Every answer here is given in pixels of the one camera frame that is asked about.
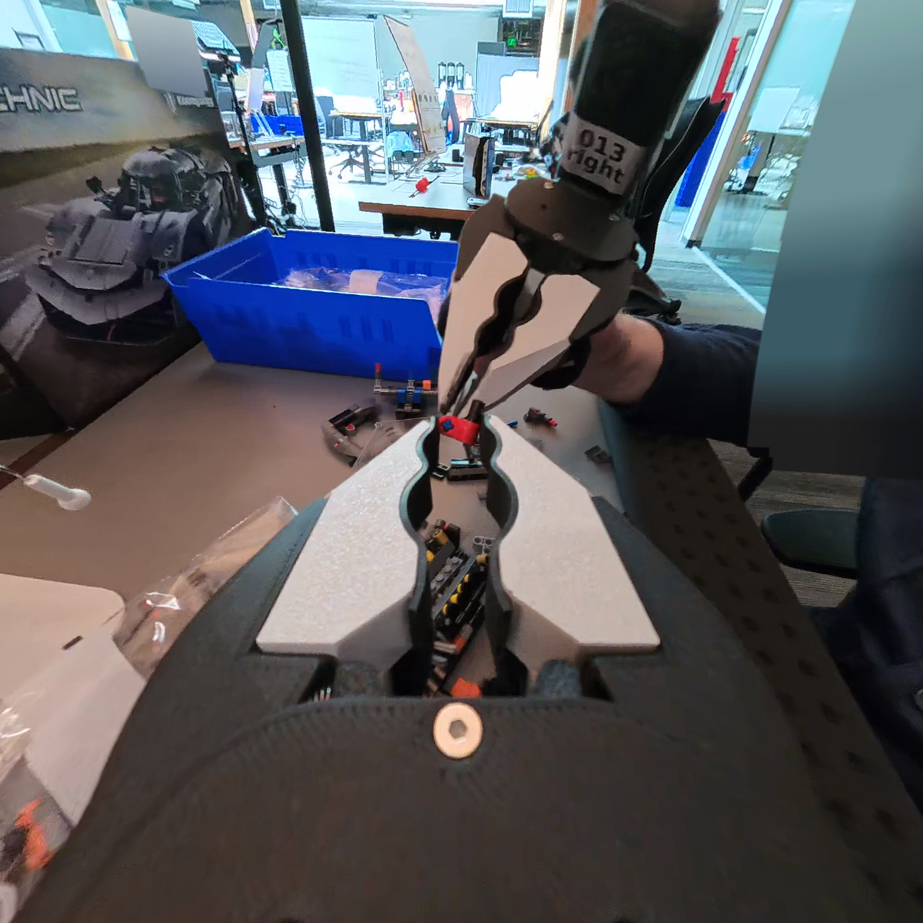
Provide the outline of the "red lego connector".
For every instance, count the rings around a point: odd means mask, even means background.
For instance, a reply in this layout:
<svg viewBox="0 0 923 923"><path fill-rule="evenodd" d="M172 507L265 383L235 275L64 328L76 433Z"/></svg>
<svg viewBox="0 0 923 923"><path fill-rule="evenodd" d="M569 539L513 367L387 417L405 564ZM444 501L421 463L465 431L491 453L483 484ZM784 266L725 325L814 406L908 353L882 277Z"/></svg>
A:
<svg viewBox="0 0 923 923"><path fill-rule="evenodd" d="M474 399L466 416L444 414L437 421L437 430L443 436L454 439L467 447L479 444L484 417L484 403Z"/></svg>

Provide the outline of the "clear bag mixed lego pieces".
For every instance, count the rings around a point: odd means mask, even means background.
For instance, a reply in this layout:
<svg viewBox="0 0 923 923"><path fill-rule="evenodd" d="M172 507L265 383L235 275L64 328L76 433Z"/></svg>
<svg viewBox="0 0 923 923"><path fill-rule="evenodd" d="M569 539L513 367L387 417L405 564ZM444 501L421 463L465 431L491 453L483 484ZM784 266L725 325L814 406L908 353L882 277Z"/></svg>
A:
<svg viewBox="0 0 923 923"><path fill-rule="evenodd" d="M73 829L25 756L2 767L1 896L12 913L44 876Z"/></svg>

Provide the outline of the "white rounded board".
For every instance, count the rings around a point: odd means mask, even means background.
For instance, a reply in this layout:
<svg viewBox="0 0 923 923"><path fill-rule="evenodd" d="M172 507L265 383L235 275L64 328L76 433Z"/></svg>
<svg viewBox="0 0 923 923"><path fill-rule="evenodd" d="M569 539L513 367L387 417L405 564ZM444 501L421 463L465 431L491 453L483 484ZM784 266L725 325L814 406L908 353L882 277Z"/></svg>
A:
<svg viewBox="0 0 923 923"><path fill-rule="evenodd" d="M106 588L1 576L1 694L14 692L66 644L99 629L124 606Z"/></svg>

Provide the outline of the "wooden table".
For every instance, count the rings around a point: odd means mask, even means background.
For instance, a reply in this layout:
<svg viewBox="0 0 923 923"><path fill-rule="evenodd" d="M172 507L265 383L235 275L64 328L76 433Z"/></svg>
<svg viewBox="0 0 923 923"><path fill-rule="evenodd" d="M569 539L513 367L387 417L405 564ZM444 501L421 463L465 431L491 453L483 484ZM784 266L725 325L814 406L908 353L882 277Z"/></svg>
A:
<svg viewBox="0 0 923 923"><path fill-rule="evenodd" d="M369 186L360 193L357 208L380 219L382 231L391 237L428 234L432 240L448 236L457 241L463 225L479 208L461 178L450 172L432 177L426 191L416 181L395 179L383 186Z"/></svg>

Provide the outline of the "tripod with light panel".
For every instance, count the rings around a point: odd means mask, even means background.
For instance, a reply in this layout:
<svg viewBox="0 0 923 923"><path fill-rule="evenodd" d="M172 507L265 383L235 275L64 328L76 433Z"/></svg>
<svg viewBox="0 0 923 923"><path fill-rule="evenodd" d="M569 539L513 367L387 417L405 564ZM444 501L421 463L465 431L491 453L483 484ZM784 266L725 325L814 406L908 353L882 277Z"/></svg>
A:
<svg viewBox="0 0 923 923"><path fill-rule="evenodd" d="M248 212L257 225L280 236L296 225L284 164L295 160L303 138L281 129L278 118L263 113L260 103L247 109L248 91L242 88L246 74L238 49L218 25L206 20L192 25Z"/></svg>

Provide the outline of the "black door frame post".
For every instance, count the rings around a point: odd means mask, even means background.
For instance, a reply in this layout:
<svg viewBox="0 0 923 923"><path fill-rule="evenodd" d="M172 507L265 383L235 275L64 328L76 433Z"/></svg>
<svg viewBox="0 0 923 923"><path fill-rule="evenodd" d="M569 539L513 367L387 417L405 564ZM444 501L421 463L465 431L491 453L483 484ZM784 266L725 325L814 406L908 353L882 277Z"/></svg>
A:
<svg viewBox="0 0 923 923"><path fill-rule="evenodd" d="M281 1L280 6L295 95L305 134L306 153L317 204L319 226L321 231L333 233L336 230L335 219L329 194L327 168L317 121L314 87L310 75L305 29L299 2Z"/></svg>

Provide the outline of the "black lego assembly shiny bar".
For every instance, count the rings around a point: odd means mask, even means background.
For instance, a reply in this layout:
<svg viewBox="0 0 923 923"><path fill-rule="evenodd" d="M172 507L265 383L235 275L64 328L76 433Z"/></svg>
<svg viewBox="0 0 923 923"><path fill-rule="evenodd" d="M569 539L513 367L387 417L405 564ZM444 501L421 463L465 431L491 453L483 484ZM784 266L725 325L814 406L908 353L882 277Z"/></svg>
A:
<svg viewBox="0 0 923 923"><path fill-rule="evenodd" d="M489 470L481 459L478 445L464 445L464 455L448 461L439 461L431 471L431 477L446 482L482 481L489 477Z"/></svg>

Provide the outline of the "black office chair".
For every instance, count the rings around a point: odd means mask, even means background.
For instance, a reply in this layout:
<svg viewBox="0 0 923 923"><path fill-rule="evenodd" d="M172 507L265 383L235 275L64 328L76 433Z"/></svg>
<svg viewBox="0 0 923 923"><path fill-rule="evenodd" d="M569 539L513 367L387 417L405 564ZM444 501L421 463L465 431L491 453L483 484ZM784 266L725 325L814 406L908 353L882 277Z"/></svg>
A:
<svg viewBox="0 0 923 923"><path fill-rule="evenodd" d="M709 97L687 100L675 127L660 150L640 199L634 221L637 243L632 253L636 268L632 278L625 313L634 317L655 318L669 326L681 323L678 312L682 303L670 298L655 283L649 271L663 209L676 184L683 177L701 145L706 141L724 110L722 100Z"/></svg>

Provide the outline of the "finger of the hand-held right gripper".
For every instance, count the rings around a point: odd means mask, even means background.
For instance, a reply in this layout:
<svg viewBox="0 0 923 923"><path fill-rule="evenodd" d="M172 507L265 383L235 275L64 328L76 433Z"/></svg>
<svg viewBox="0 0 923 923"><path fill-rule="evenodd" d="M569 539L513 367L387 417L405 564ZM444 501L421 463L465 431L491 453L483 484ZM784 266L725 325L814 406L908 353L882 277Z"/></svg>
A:
<svg viewBox="0 0 923 923"><path fill-rule="evenodd" d="M582 276L549 276L539 288L540 306L515 328L511 345L491 361L474 388L474 401L489 410L558 363L590 309L599 287Z"/></svg>
<svg viewBox="0 0 923 923"><path fill-rule="evenodd" d="M451 283L437 374L441 412L460 412L492 360L532 309L529 262L511 238L490 233Z"/></svg>

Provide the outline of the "clear bags in bin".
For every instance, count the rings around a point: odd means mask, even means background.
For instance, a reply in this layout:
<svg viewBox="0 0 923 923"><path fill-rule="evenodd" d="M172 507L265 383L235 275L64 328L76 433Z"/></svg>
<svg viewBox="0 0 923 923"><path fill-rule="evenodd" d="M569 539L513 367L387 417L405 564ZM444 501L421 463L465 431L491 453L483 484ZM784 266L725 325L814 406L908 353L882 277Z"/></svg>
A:
<svg viewBox="0 0 923 923"><path fill-rule="evenodd" d="M449 291L450 281L442 276L371 269L344 270L312 266L306 269L273 270L267 263L248 261L231 270L207 275L193 271L189 284L197 282L246 283L308 292L385 295L436 299Z"/></svg>

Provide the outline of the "clear bag grey lego pieces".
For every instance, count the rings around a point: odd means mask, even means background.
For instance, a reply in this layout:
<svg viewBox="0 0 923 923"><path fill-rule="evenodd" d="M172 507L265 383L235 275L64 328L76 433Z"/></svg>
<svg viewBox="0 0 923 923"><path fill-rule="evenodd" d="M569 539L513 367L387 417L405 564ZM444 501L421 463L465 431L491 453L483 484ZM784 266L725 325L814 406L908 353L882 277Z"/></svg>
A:
<svg viewBox="0 0 923 923"><path fill-rule="evenodd" d="M195 555L185 567L129 600L112 639L143 679L150 679L179 635L215 594L296 516L276 497Z"/></svg>

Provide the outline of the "black lego chassis assembly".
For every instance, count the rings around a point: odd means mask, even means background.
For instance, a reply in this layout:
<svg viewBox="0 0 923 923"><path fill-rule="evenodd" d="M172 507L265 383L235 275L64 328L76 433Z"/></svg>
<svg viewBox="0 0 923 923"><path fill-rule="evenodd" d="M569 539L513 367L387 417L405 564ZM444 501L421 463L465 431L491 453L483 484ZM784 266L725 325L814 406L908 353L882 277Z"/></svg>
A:
<svg viewBox="0 0 923 923"><path fill-rule="evenodd" d="M450 680L485 617L485 593L494 539L475 536L472 552L460 526L436 520L424 537L432 598L433 652L423 697L450 695Z"/></svg>

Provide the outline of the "person's dark blue clothing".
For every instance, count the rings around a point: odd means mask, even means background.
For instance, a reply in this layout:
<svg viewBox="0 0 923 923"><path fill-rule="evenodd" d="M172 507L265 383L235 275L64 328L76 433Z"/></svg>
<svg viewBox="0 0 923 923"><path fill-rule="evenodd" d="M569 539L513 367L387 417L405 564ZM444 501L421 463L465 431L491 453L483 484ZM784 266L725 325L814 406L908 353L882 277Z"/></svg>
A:
<svg viewBox="0 0 923 923"><path fill-rule="evenodd" d="M857 580L813 614L838 670L908 794L922 807L922 484L869 478Z"/></svg>

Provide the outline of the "lego set box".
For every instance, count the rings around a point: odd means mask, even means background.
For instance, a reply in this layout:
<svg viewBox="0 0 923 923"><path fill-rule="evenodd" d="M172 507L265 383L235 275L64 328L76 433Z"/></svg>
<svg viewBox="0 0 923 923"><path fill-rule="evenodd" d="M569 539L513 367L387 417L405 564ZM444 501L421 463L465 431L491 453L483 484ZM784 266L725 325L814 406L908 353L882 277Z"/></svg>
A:
<svg viewBox="0 0 923 923"><path fill-rule="evenodd" d="M168 271L251 229L213 88L2 48L2 439L80 428L199 341Z"/></svg>

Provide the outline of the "dark office chair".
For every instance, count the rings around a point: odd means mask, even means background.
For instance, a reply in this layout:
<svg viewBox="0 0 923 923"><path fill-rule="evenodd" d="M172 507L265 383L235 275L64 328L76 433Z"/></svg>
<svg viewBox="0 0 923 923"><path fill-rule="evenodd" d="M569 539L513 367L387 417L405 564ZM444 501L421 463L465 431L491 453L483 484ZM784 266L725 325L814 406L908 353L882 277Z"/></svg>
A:
<svg viewBox="0 0 923 923"><path fill-rule="evenodd" d="M835 506L831 488L811 498L819 476L813 473L777 469L773 459L755 455L753 466L737 485L744 502L752 501L766 483L773 489L787 489L789 499L777 499L775 507L759 515L758 526L775 558L795 571L855 581L858 578L859 501Z"/></svg>

